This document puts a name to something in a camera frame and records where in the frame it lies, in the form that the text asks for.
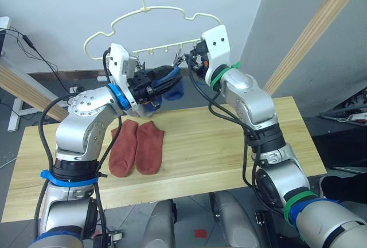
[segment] red sock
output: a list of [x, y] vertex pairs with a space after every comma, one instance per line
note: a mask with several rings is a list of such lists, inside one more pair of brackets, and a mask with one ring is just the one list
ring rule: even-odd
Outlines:
[[[136, 129], [138, 123], [132, 120], [125, 120], [122, 123], [121, 131], [114, 143], [108, 167], [110, 172], [117, 177], [128, 175], [134, 163], [136, 153]], [[111, 130], [112, 137], [115, 136], [117, 129]]]
[[153, 122], [139, 126], [136, 131], [138, 147], [136, 148], [136, 169], [143, 175], [155, 174], [162, 163], [163, 130], [157, 129]]

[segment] clothes hanger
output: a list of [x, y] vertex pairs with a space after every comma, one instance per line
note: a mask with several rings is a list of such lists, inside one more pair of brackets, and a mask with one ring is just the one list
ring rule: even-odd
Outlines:
[[[125, 19], [127, 17], [131, 17], [131, 16], [133, 16], [135, 14], [147, 13], [148, 11], [151, 11], [151, 10], [175, 10], [175, 11], [180, 11], [183, 14], [183, 18], [185, 20], [193, 21], [193, 20], [195, 20], [196, 17], [203, 16], [203, 17], [212, 18], [215, 21], [217, 21], [219, 25], [221, 24], [219, 18], [217, 18], [213, 14], [208, 14], [208, 13], [195, 13], [194, 16], [188, 17], [186, 15], [184, 9], [182, 9], [182, 8], [178, 8], [178, 7], [174, 7], [174, 6], [146, 6], [144, 0], [142, 0], [142, 3], [143, 3], [143, 6], [139, 10], [132, 11], [130, 13], [124, 14], [124, 15], [118, 17], [117, 19], [113, 20], [111, 22], [111, 28], [112, 28], [112, 32], [111, 33], [108, 33], [107, 34], [107, 33], [104, 33], [102, 31], [99, 31], [99, 32], [96, 32], [95, 34], [91, 35], [90, 37], [88, 37], [86, 39], [84, 45], [83, 45], [84, 53], [90, 59], [92, 59], [92, 60], [101, 60], [102, 59], [101, 56], [100, 57], [93, 57], [93, 56], [91, 56], [88, 53], [87, 46], [88, 46], [89, 42], [91, 40], [93, 40], [95, 37], [99, 36], [99, 35], [103, 35], [105, 37], [111, 37], [111, 36], [113, 36], [116, 33], [116, 29], [115, 29], [115, 24], [116, 23], [118, 23], [119, 21], [121, 21], [121, 20], [123, 20], [123, 19]], [[150, 47], [150, 48], [135, 50], [135, 51], [133, 51], [133, 53], [136, 54], [137, 56], [139, 55], [139, 53], [142, 53], [142, 52], [148, 52], [148, 54], [153, 55], [154, 54], [154, 51], [155, 50], [158, 50], [158, 49], [163, 49], [164, 52], [168, 52], [169, 47], [178, 47], [179, 51], [181, 51], [182, 46], [184, 44], [190, 44], [191, 43], [193, 46], [195, 46], [196, 43], [199, 42], [199, 41], [200, 41], [200, 38], [196, 38], [194, 40], [180, 41], [180, 42], [175, 42], [175, 43], [171, 43], [171, 44], [165, 44], [165, 45], [161, 45], [161, 46], [155, 46], [155, 47]]]

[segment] green cable tie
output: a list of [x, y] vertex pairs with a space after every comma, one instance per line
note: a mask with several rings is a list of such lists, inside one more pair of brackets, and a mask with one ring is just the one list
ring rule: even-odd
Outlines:
[[238, 61], [236, 64], [232, 65], [231, 67], [227, 67], [224, 68], [215, 78], [214, 80], [212, 80], [212, 82], [210, 83], [210, 87], [213, 89], [214, 85], [222, 78], [222, 76], [224, 75], [224, 73], [226, 73], [228, 70], [232, 69], [232, 68], [236, 68], [238, 69], [238, 67], [240, 66], [240, 62]]
[[291, 210], [291, 207], [296, 204], [298, 201], [300, 201], [302, 198], [308, 197], [308, 196], [317, 196], [315, 193], [311, 191], [304, 191], [301, 192], [295, 196], [293, 196], [290, 200], [287, 201], [286, 206], [284, 207], [284, 218], [286, 222], [288, 222], [289, 225], [293, 226], [292, 223], [289, 221], [289, 213]]

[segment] gray wall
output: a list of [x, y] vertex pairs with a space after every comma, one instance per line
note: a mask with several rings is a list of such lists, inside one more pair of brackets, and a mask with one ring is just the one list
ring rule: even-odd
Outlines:
[[[263, 87], [323, 0], [262, 0], [241, 69]], [[367, 0], [350, 0], [274, 97], [293, 96], [317, 115], [367, 86]]]
[[[260, 1], [146, 0], [146, 3], [150, 6], [181, 7], [188, 16], [196, 12], [218, 16], [227, 26], [235, 63], [242, 54]], [[56, 63], [61, 71], [90, 70], [101, 69], [101, 61], [86, 57], [83, 52], [85, 39], [100, 30], [109, 33], [111, 21], [140, 7], [141, 0], [0, 0], [0, 16], [9, 16], [12, 25], [27, 33], [37, 49], [46, 59]], [[115, 42], [133, 51], [199, 38], [204, 31], [216, 25], [214, 20], [208, 18], [185, 21], [178, 11], [152, 10], [120, 22], [116, 25], [114, 36], [100, 36], [89, 43], [88, 49], [91, 55], [101, 56]], [[4, 51], [25, 72], [49, 71], [44, 63], [26, 58], [10, 36]], [[171, 64], [176, 51], [155, 52], [154, 56], [143, 53], [141, 60], [146, 61], [147, 67]]]

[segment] wooden tabletop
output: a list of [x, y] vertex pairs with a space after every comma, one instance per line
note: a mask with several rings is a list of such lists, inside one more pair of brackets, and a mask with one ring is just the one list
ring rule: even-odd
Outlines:
[[[292, 97], [274, 100], [280, 127], [308, 176], [326, 173], [314, 143]], [[207, 107], [166, 111], [151, 118], [129, 117], [145, 123], [153, 120], [165, 131], [163, 161], [156, 175], [141, 175], [135, 167], [128, 177], [117, 178], [108, 170], [108, 158], [100, 178], [104, 208], [207, 193], [243, 187], [241, 178], [244, 138], [234, 123], [213, 116]], [[115, 120], [107, 129], [102, 152], [111, 142], [110, 131], [117, 127]], [[58, 124], [45, 125], [45, 135], [54, 153]], [[252, 159], [248, 155], [247, 174], [250, 178]], [[2, 222], [32, 219], [43, 184], [40, 172], [48, 169], [46, 154], [38, 136], [37, 126], [24, 131]]]

